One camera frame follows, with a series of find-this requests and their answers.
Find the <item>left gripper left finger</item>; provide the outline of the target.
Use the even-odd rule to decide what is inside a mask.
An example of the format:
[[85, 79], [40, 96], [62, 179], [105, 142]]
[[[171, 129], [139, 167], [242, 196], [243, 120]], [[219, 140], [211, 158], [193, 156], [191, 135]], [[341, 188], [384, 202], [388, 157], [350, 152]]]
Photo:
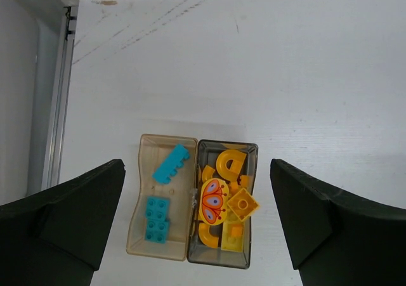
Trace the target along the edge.
[[1, 206], [1, 285], [89, 285], [125, 178], [121, 159]]

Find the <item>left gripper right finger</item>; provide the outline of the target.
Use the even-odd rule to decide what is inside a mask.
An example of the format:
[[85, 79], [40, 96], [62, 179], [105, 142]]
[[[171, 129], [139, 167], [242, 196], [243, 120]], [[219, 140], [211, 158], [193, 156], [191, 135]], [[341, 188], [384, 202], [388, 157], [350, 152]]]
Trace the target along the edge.
[[405, 210], [272, 159], [270, 181], [303, 285], [405, 285]]

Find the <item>yellow square lego brick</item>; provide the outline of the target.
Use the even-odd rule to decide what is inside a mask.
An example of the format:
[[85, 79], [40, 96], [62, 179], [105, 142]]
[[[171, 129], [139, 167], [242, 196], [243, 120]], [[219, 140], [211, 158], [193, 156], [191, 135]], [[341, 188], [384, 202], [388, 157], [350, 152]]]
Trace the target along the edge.
[[240, 189], [229, 199], [227, 206], [241, 222], [246, 221], [260, 208], [259, 203], [245, 188]]

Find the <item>teal square lego brick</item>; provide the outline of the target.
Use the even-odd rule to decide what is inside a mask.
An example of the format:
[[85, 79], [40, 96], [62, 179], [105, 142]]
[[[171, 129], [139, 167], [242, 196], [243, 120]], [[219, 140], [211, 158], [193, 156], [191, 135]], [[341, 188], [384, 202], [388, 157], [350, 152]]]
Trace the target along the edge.
[[170, 221], [148, 219], [145, 231], [145, 240], [158, 244], [164, 244], [169, 234]]

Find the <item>orange half-round lego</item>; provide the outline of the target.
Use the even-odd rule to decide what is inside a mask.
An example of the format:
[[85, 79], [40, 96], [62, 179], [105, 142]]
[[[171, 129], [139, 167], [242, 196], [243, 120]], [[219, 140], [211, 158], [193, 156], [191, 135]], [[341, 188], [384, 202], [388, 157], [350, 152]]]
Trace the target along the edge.
[[236, 181], [247, 155], [238, 150], [225, 150], [216, 159], [218, 174], [227, 181]]

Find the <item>orange curved lego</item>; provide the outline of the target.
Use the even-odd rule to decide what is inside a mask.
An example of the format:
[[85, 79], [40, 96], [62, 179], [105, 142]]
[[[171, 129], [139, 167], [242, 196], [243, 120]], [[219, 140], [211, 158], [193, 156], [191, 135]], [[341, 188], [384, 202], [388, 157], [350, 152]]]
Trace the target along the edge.
[[214, 178], [216, 173], [215, 168], [211, 167], [210, 165], [206, 165], [201, 174], [202, 183], [205, 183], [207, 180]]
[[205, 246], [217, 249], [219, 245], [219, 236], [212, 235], [210, 227], [210, 225], [200, 222], [198, 230], [199, 238]]

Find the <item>yellow butterfly print lego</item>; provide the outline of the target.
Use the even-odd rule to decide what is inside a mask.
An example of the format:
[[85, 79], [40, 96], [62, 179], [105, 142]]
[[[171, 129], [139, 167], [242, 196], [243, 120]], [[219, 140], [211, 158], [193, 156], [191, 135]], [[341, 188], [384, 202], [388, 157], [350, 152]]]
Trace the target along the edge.
[[228, 215], [228, 185], [219, 178], [207, 180], [201, 188], [199, 200], [199, 217], [210, 226], [223, 223]]

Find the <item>teal lego plate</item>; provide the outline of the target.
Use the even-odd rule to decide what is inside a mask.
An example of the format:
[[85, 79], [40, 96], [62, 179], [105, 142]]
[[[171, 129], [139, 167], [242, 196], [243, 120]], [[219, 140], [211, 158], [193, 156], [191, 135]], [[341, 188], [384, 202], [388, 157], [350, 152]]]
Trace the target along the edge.
[[152, 177], [162, 185], [168, 185], [171, 178], [184, 166], [184, 161], [190, 158], [189, 151], [181, 144], [177, 144], [162, 164], [153, 173]]

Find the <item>yellow long lego plate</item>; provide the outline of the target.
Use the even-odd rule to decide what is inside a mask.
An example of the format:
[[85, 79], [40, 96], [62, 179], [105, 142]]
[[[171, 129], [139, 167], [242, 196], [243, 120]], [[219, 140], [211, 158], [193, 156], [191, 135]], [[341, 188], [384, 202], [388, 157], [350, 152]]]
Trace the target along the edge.
[[244, 248], [244, 223], [234, 213], [229, 213], [223, 223], [221, 250], [242, 252]]

